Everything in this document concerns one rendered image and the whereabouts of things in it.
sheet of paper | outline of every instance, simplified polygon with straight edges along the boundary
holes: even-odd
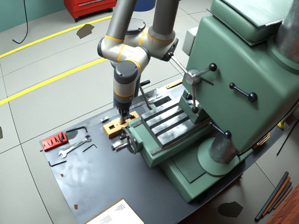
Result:
[[[88,224],[144,224],[124,199],[88,222]]]

wrench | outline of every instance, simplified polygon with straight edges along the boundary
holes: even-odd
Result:
[[[86,143],[86,142],[90,142],[91,139],[89,138],[89,135],[86,135],[84,139],[82,139],[81,141],[79,141],[78,143],[72,145],[70,148],[68,148],[67,150],[60,150],[58,155],[60,156],[60,154],[62,154],[61,158],[65,158],[67,153],[69,153],[70,151],[74,150],[75,148],[78,148],[80,145]]]

tiled floor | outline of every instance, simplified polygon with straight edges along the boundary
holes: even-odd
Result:
[[[182,51],[186,31],[210,15],[206,8],[212,0],[181,0],[174,30],[179,43],[175,56],[186,67],[188,56]],[[12,39],[24,36],[26,24],[0,33],[0,55],[55,32],[111,15],[97,12],[81,17],[78,23],[63,10],[29,22],[28,37],[18,45]],[[134,12],[149,27],[154,9]],[[0,100],[28,87],[99,59],[96,47],[107,31],[110,20],[93,24],[92,34],[79,39],[73,30],[42,41],[0,59]],[[44,223],[76,224],[43,153],[39,141],[112,107],[113,68],[109,61],[73,73],[42,86],[0,106],[0,224]],[[182,77],[173,62],[152,58],[141,81],[150,79],[150,91]],[[290,121],[299,118],[299,111]],[[185,220],[186,223],[254,223],[254,217],[283,173],[288,170],[293,184],[297,172],[299,146],[297,126],[281,154],[287,134],[278,140],[244,175]],[[221,216],[218,206],[237,201],[244,209],[238,218]],[[265,223],[270,216],[263,218]]]

black cable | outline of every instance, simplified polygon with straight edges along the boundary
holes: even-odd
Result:
[[[27,13],[26,13],[26,5],[25,5],[25,0],[24,0],[24,8],[25,8],[25,15],[26,15],[26,23],[27,23],[27,32],[26,32],[26,35],[25,35],[25,38],[19,43],[19,42],[17,42],[17,41],[15,41],[15,40],[13,40],[15,43],[17,43],[17,44],[21,44],[21,43],[23,43],[23,41],[26,39],[26,37],[27,37],[27,34],[28,34],[28,20],[27,20]]]
[[[279,155],[281,149],[283,148],[285,142],[287,141],[288,137],[290,136],[291,132],[293,131],[294,127],[296,126],[296,124],[298,123],[299,119],[297,120],[297,122],[294,124],[294,126],[292,127],[291,131],[289,132],[289,134],[287,135],[287,138],[285,139],[285,141],[283,142],[281,148],[279,149],[278,153],[276,154],[277,156]]]

